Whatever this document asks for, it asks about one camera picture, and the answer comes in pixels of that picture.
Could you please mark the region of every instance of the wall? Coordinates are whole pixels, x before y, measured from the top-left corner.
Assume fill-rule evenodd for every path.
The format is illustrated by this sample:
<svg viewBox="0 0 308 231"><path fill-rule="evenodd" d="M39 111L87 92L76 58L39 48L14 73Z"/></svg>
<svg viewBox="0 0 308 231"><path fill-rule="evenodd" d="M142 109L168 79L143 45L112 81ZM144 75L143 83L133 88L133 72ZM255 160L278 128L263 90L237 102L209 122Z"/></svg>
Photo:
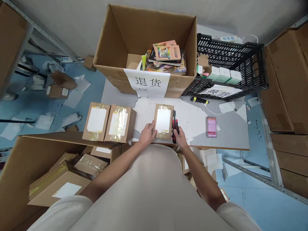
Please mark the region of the wall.
<svg viewBox="0 0 308 231"><path fill-rule="evenodd" d="M12 0L78 56L93 55L108 1ZM307 0L110 0L146 9L197 15L198 24L235 28L240 37L254 34L267 43L307 14Z"/></svg>

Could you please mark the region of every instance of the white table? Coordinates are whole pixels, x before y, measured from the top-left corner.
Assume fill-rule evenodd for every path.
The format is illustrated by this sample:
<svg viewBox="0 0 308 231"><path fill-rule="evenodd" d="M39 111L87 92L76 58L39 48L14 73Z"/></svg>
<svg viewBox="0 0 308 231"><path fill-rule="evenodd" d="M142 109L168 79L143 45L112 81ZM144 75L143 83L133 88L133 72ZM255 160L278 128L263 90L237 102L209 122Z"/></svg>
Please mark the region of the white table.
<svg viewBox="0 0 308 231"><path fill-rule="evenodd" d="M190 97L148 98L132 94L122 94L107 79L101 103L132 107L137 112L133 142L138 141L142 129L154 119L155 106L158 104L173 105L179 126L182 127L187 143L190 146L206 146L218 149L249 150L248 125L244 99L235 101L237 112L231 111L221 115L209 112L204 104L190 101ZM210 100L208 109L220 113L220 100ZM216 117L219 126L217 138L206 137L206 117ZM168 143L172 140L155 139L154 143Z"/></svg>

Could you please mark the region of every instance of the person's right hand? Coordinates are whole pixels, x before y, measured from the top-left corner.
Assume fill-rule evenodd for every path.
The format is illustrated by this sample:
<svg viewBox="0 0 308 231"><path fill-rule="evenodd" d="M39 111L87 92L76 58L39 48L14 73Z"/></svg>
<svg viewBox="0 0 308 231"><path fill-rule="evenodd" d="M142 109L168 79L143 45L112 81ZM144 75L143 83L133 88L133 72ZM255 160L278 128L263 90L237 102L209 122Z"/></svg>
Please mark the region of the person's right hand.
<svg viewBox="0 0 308 231"><path fill-rule="evenodd" d="M179 127L179 132L180 134L177 133L177 130L173 130L176 143L179 145L180 149L188 148L186 137L181 127Z"/></svg>

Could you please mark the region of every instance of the black plastic crate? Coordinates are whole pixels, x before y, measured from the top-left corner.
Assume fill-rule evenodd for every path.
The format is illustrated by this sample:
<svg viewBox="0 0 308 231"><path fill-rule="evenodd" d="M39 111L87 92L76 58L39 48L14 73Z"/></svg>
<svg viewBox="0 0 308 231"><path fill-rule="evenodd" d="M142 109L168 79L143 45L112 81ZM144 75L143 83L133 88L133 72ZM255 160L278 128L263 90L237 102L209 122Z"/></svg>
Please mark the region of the black plastic crate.
<svg viewBox="0 0 308 231"><path fill-rule="evenodd" d="M209 64L239 71L243 80L233 85L214 82L197 75L183 95L232 101L257 90L268 89L263 47L263 44L258 43L237 44L214 40L210 35L197 34L197 61L201 54L209 55ZM235 87L243 91L225 98L200 94L214 84Z"/></svg>

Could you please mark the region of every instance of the blue floor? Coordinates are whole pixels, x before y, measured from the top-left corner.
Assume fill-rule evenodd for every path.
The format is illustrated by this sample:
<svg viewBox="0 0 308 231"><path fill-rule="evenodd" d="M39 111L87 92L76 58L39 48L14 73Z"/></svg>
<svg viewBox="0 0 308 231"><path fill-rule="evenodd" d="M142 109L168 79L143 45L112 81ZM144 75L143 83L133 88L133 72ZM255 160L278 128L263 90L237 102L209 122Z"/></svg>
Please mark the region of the blue floor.
<svg viewBox="0 0 308 231"><path fill-rule="evenodd" d="M34 65L42 70L42 65L50 58L41 55L31 55ZM90 102L100 102L105 84L105 77L99 71L92 72L77 64L65 64L64 69L71 77L85 74L85 79L92 85L85 91L81 101L75 109L62 105L65 100L49 99L45 91L31 90L32 80L15 74L12 78L12 89L19 98L13 101L2 101L0 104L0 119L36 120L39 115L51 113L55 115L50 130L29 128L24 125L18 135L54 132L62 123L63 118L78 113L83 116L77 123L83 131ZM27 86L27 91L20 91ZM262 127L260 106L254 106L247 111L250 151L217 150L229 160L245 158L257 164L268 167L265 150L264 132ZM0 133L6 124L0 123ZM0 149L12 147L16 139L8 141L0 137ZM267 186L253 177L239 173L224 181L222 170L216 171L218 185L223 187L232 202L242 206L263 230L308 230L308 206L286 196L285 194Z"/></svg>

